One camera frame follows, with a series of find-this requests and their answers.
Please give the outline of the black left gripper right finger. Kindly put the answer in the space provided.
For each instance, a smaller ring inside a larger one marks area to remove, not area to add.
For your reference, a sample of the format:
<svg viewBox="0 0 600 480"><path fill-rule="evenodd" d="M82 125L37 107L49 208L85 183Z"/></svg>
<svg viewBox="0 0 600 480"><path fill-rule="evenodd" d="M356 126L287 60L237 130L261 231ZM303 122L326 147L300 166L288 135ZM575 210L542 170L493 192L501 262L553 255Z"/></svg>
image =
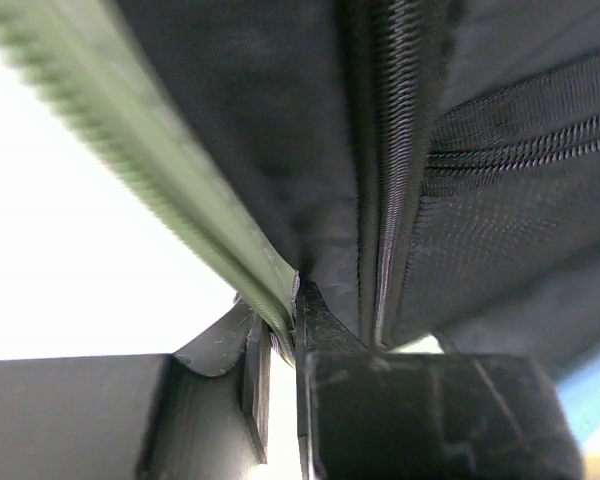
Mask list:
<svg viewBox="0 0 600 480"><path fill-rule="evenodd" d="M306 479L579 479L554 385L508 355L369 351L318 288L296 297L298 442Z"/></svg>

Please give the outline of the green hard-shell suitcase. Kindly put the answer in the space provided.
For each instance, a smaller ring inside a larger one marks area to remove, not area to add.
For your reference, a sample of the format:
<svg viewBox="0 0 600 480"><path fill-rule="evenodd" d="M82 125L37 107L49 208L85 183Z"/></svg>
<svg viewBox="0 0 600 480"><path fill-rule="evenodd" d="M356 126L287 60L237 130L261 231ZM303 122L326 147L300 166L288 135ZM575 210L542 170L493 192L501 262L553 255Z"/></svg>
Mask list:
<svg viewBox="0 0 600 480"><path fill-rule="evenodd" d="M600 1L0 1L0 50L289 352L600 342Z"/></svg>

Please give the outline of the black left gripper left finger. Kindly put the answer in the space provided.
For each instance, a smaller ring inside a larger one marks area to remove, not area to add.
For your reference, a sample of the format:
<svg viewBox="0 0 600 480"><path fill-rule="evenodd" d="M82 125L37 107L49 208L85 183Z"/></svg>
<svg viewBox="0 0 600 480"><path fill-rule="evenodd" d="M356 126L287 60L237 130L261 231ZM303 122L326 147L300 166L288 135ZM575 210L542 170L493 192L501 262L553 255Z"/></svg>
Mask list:
<svg viewBox="0 0 600 480"><path fill-rule="evenodd" d="M172 354L0 361L0 479L248 479L270 345L243 302Z"/></svg>

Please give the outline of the blue and tan cloth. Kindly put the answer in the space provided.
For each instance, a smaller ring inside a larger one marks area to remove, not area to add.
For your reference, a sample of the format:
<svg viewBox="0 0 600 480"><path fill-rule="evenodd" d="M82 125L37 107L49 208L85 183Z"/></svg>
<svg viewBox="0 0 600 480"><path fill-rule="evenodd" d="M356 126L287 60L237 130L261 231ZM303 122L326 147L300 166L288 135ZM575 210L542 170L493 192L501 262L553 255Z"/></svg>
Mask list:
<svg viewBox="0 0 600 480"><path fill-rule="evenodd" d="M600 352L561 380L558 391L577 442L600 454Z"/></svg>

